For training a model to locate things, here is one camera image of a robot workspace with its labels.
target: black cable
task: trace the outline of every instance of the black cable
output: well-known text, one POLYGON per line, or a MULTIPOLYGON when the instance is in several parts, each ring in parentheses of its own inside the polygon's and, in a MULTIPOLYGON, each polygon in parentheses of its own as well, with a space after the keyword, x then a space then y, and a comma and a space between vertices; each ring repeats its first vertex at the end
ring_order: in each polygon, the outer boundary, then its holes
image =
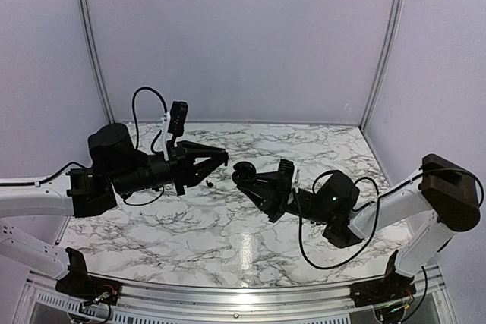
MULTIPOLYGON (((374 186, 374 191, 377 193, 377 197, 380 196, 380 189, 378 188, 377 182, 373 178, 369 178, 368 176, 364 176, 362 178, 359 178, 358 180, 355 181, 355 185, 359 184, 361 181, 370 181, 373 186, 374 186)), ((371 205, 371 202, 364 204, 363 206, 360 206, 357 209, 351 209, 353 212, 360 212, 364 208, 368 208, 371 205)))
POLYGON ((110 304, 106 304, 106 305, 108 305, 108 316, 106 317, 105 320, 103 320, 99 324, 106 324, 110 320, 110 318, 112 317, 112 306, 110 304))
POLYGON ((164 113, 167 113, 167 104, 166 104, 166 101, 164 100, 163 96, 157 90, 155 90, 152 87, 139 87, 138 89, 135 90, 134 95, 131 97, 131 114, 134 117, 135 130, 137 132, 137 140, 136 140, 136 143, 135 143, 135 149, 138 149, 138 145, 140 143, 140 131, 138 129, 137 111, 135 110, 135 99, 137 98, 137 94, 140 91, 143 91, 143 90, 148 90, 148 91, 154 93, 155 95, 157 95, 157 97, 159 98, 159 100, 162 103, 162 106, 164 108, 164 113))
POLYGON ((36 186, 36 183, 38 184, 47 184, 48 182, 54 180, 57 178, 66 168, 68 168, 71 165, 76 165, 81 168, 87 168, 86 166, 83 166, 79 162, 69 162, 66 165, 64 165, 62 168, 60 168, 56 173, 53 175, 48 176, 47 178, 44 178, 39 181, 23 181, 23 182, 2 182, 0 183, 0 187, 20 187, 20 186, 36 186))
POLYGON ((129 205, 129 206, 146 206, 146 205, 149 205, 151 203, 155 203, 155 201, 157 201, 160 197, 162 197, 162 195, 166 192, 166 189, 164 188, 164 186, 162 186, 162 193, 160 193, 156 198, 152 199, 151 201, 147 201, 146 203, 142 203, 142 204, 131 204, 129 202, 127 202, 126 199, 123 199, 123 203, 125 203, 126 205, 129 205))
POLYGON ((418 302, 417 306, 415 307, 415 309, 410 313, 409 316, 407 316, 404 320, 402 320, 402 322, 408 322, 410 320, 410 318, 415 314, 417 313, 417 310, 420 308, 420 306, 424 303, 424 300, 425 300, 425 297, 427 296, 427 289, 428 289, 428 277, 427 277, 427 272, 425 271, 425 268, 422 266, 422 271, 424 273, 424 277, 425 277, 425 289, 424 289, 424 294, 422 295, 422 298, 420 299, 420 301, 418 302))
POLYGON ((324 176, 327 176, 327 175, 332 175, 332 174, 335 174, 336 172, 341 172, 340 170, 329 170, 329 171, 326 171, 326 172, 323 172, 322 174, 320 174, 319 176, 316 177, 316 179, 314 180, 314 183, 312 184, 312 193, 315 195, 316 194, 316 184, 317 182, 323 178, 324 176))
POLYGON ((160 153, 163 153, 162 151, 156 151, 155 150, 155 143, 157 142, 157 140, 159 139, 159 137, 160 137, 161 134, 162 134, 162 130, 160 130, 159 133, 157 133, 157 135, 155 136, 155 138, 153 138, 152 143, 150 144, 150 151, 154 155, 158 155, 160 153))
POLYGON ((355 181, 355 185, 359 184, 362 181, 370 181, 374 186, 374 191, 377 193, 377 196, 380 195, 380 188, 378 187, 377 182, 373 178, 369 178, 368 176, 363 176, 355 181))

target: white wall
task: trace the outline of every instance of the white wall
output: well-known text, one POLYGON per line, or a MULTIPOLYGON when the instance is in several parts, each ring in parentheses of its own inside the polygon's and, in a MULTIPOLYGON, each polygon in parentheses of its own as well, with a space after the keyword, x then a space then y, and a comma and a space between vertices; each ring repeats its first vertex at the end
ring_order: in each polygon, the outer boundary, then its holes
MULTIPOLYGON (((118 120, 141 85, 192 121, 358 124, 391 0, 90 0, 118 120)), ((159 103, 140 95, 142 120, 159 103)))
MULTIPOLYGON (((486 184, 486 0, 405 0, 367 135, 393 183, 438 153, 486 184)), ((459 323, 486 317, 486 221, 455 237, 440 268, 459 323)))
MULTIPOLYGON (((0 177, 50 175, 90 163, 87 137, 104 124, 77 0, 0 0, 0 177)), ((63 219, 11 219, 53 243, 63 219)), ((0 258, 0 323, 11 322, 28 269, 0 258)))

